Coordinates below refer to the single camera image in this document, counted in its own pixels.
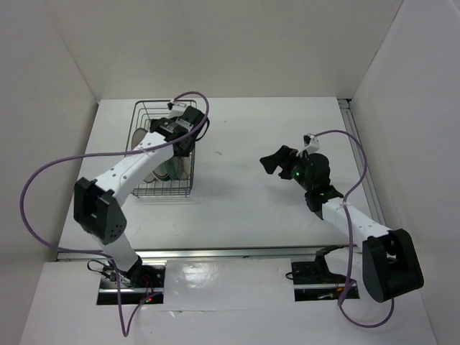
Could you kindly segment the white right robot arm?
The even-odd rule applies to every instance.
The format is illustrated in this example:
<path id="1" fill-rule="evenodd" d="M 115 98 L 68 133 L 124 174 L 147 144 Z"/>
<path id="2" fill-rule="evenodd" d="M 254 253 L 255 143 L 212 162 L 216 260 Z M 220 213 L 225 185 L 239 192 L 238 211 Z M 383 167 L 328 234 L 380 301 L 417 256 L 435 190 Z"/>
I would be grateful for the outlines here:
<path id="1" fill-rule="evenodd" d="M 353 244 L 362 253 L 362 282 L 373 300 L 382 303 L 424 286 L 410 234 L 404 229 L 392 230 L 347 206 L 331 184 L 326 156 L 283 145 L 259 161 L 267 174 L 280 168 L 281 179 L 294 180 L 302 187 L 307 207 L 317 217 L 346 234 L 352 230 Z"/>

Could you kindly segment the orange sunburst white plate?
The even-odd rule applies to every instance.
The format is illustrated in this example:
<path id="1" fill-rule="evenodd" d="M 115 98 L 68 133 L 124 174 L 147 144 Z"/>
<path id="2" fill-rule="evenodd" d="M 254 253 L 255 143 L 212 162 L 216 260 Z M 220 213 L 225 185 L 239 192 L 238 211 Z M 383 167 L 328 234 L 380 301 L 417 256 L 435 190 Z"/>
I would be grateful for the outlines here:
<path id="1" fill-rule="evenodd" d="M 143 179 L 143 181 L 147 184 L 153 183 L 157 180 L 156 175 L 153 172 L 150 172 L 147 177 Z"/>

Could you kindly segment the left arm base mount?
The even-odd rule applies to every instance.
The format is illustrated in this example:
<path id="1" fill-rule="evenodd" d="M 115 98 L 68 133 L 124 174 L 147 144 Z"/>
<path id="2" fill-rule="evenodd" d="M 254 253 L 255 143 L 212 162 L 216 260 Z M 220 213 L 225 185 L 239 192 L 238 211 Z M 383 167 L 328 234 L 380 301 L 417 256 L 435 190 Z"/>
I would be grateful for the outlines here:
<path id="1" fill-rule="evenodd" d="M 96 304 L 116 305 L 117 281 L 113 267 L 108 262 L 95 259 L 89 260 L 86 267 L 101 276 Z M 120 275 L 121 304 L 136 305 L 143 298 L 146 298 L 145 304 L 163 304 L 165 273 L 165 264 L 154 264 L 147 265 L 146 272 L 137 277 L 135 282 Z"/>

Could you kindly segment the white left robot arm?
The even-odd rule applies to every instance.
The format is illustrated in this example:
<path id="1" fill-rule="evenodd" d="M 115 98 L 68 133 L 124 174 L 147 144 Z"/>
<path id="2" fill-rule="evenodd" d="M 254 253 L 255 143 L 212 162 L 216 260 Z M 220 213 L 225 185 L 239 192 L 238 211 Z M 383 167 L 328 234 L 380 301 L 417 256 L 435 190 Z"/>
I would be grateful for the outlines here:
<path id="1" fill-rule="evenodd" d="M 205 123 L 205 114 L 192 106 L 172 111 L 151 122 L 133 149 L 136 154 L 128 152 L 110 170 L 92 180 L 80 178 L 75 184 L 74 220 L 111 257 L 117 266 L 117 280 L 127 287 L 140 286 L 150 270 L 124 233 L 127 219 L 122 206 L 134 188 L 161 164 L 174 157 L 187 157 Z"/>

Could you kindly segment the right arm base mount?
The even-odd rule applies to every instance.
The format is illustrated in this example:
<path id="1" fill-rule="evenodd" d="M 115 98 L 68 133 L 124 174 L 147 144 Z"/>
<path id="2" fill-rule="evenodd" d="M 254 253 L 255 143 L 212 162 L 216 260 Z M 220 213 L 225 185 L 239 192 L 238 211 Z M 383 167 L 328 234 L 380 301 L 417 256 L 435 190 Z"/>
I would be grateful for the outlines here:
<path id="1" fill-rule="evenodd" d="M 293 283 L 295 302 L 338 300 L 343 293 L 346 275 L 332 273 L 326 255 L 344 246 L 319 249 L 313 261 L 292 262 L 285 277 Z"/>

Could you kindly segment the blue patterned small plate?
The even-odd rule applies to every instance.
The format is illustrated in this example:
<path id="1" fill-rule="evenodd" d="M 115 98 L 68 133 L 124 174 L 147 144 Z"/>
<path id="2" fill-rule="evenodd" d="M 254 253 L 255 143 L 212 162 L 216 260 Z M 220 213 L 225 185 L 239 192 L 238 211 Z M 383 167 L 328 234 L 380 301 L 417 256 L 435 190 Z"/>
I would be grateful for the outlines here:
<path id="1" fill-rule="evenodd" d="M 184 173 L 184 164 L 182 157 L 171 157 L 164 163 L 167 174 L 171 180 L 181 180 Z"/>

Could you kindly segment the green red rimmed white plate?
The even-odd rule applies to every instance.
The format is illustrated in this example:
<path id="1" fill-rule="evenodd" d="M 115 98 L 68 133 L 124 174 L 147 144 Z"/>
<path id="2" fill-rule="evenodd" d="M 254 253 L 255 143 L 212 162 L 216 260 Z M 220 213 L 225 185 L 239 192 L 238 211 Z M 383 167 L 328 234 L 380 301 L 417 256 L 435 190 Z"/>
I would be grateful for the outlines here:
<path id="1" fill-rule="evenodd" d="M 157 180 L 160 181 L 169 181 L 171 180 L 170 175 L 167 172 L 167 169 L 165 167 L 165 164 L 162 163 L 161 165 L 158 165 L 153 171 L 153 175 Z"/>

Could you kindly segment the clear glass square plate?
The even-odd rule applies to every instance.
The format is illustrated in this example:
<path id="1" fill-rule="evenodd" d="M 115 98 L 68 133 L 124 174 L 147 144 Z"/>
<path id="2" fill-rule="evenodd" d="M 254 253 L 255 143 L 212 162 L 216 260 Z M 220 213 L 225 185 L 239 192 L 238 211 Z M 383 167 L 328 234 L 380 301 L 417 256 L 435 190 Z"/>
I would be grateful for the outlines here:
<path id="1" fill-rule="evenodd" d="M 131 140 L 131 150 L 134 150 L 144 139 L 147 134 L 147 130 L 143 128 L 138 128 L 134 131 Z"/>

